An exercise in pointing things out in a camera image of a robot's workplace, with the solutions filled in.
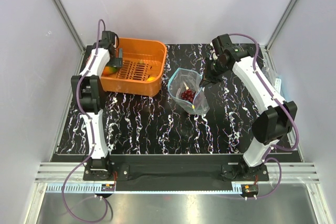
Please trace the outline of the clear zip top bag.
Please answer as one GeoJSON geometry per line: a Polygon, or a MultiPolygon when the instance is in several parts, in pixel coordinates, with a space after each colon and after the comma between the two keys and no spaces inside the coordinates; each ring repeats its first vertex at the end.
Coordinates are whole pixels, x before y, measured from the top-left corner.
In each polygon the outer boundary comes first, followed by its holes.
{"type": "Polygon", "coordinates": [[[204,90],[199,87],[201,77],[194,70],[178,68],[168,82],[169,95],[188,114],[205,115],[209,111],[204,90]]]}

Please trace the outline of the dark red grape bunch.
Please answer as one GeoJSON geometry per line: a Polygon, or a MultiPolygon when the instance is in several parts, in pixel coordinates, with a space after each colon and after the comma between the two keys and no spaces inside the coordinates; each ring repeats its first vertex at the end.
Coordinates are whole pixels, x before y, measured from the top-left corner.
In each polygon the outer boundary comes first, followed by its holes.
{"type": "Polygon", "coordinates": [[[181,94],[181,99],[193,103],[196,92],[192,89],[187,89],[181,94]]]}

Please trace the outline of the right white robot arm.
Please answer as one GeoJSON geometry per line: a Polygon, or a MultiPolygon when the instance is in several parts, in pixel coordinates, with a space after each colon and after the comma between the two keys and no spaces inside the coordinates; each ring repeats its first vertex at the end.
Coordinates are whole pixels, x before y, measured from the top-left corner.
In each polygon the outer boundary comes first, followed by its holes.
{"type": "Polygon", "coordinates": [[[248,149],[238,164],[222,173],[228,181],[250,180],[271,160],[271,151],[292,152],[297,149],[298,143],[292,147],[278,144],[290,131],[298,132],[294,123],[297,105],[293,101],[287,102],[263,74],[257,63],[258,45],[250,48],[244,44],[212,42],[211,48],[211,54],[205,60],[200,87],[220,82],[224,73],[231,71],[245,85],[259,112],[251,127],[253,138],[248,149]]]}

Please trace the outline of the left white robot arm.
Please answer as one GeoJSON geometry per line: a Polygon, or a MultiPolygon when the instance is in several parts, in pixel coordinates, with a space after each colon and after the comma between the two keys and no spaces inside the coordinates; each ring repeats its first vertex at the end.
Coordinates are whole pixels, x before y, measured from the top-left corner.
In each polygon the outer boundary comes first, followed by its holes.
{"type": "Polygon", "coordinates": [[[71,77],[74,102],[84,120],[89,143],[89,155],[83,160],[84,180],[110,180],[116,178],[103,131],[105,92],[101,84],[103,70],[115,59],[115,39],[100,39],[84,67],[71,77]]]}

